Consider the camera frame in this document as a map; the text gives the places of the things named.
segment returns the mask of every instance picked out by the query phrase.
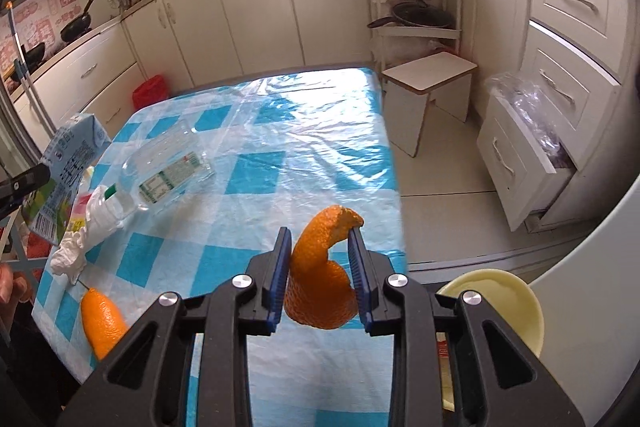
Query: crumpled paper towel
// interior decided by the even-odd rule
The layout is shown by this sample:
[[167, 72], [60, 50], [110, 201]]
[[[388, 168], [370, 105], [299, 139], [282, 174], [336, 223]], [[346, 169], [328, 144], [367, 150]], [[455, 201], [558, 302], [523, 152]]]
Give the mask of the crumpled paper towel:
[[51, 271], [55, 275], [66, 273], [71, 284], [78, 282], [80, 272], [86, 266], [86, 229], [65, 232], [60, 248], [51, 255]]

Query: red trash can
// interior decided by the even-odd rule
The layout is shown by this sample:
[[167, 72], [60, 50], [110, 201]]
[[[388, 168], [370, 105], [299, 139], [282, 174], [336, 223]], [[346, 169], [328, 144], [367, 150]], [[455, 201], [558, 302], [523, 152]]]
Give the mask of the red trash can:
[[133, 92], [133, 107], [137, 110], [169, 98], [169, 89], [161, 74], [152, 76]]

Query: pan handle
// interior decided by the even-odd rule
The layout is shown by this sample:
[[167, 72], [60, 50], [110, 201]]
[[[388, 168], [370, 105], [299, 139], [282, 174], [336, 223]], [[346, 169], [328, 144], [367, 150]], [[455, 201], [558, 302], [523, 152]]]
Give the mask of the pan handle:
[[398, 19], [396, 19], [395, 17], [382, 17], [382, 19], [376, 19], [373, 22], [367, 24], [367, 28], [380, 28], [392, 22], [398, 22]]

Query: blue checkered tablecloth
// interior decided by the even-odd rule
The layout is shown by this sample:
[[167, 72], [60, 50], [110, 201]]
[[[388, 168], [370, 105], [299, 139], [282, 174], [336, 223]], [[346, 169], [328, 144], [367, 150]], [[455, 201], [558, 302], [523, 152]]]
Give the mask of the blue checkered tablecloth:
[[[280, 226], [295, 241], [311, 217], [335, 203], [360, 213], [366, 245], [405, 270], [400, 198], [371, 71], [276, 76], [144, 108], [100, 159], [92, 187], [115, 182], [133, 151], [178, 120], [200, 133], [215, 174], [155, 216], [137, 213], [88, 252], [81, 275], [129, 324], [164, 291], [185, 298], [212, 291], [271, 250]], [[348, 267], [346, 244], [331, 258]], [[96, 366], [79, 314], [84, 293], [47, 265], [33, 309], [79, 381]], [[386, 425], [392, 339], [370, 338], [357, 317], [322, 331], [283, 314], [275, 335], [250, 337], [248, 361], [256, 426]], [[194, 363], [191, 404], [197, 374]]]

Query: orange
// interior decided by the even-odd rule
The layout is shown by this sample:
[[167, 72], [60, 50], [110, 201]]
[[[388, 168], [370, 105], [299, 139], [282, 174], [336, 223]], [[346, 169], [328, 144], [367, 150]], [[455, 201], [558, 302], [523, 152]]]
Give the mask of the orange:
[[114, 302], [106, 295], [90, 288], [80, 302], [84, 334], [98, 360], [124, 336], [129, 327]]
[[349, 276], [329, 248], [364, 224], [356, 212], [334, 204], [317, 214], [303, 230], [289, 264], [284, 309], [299, 324], [335, 330], [358, 312]]

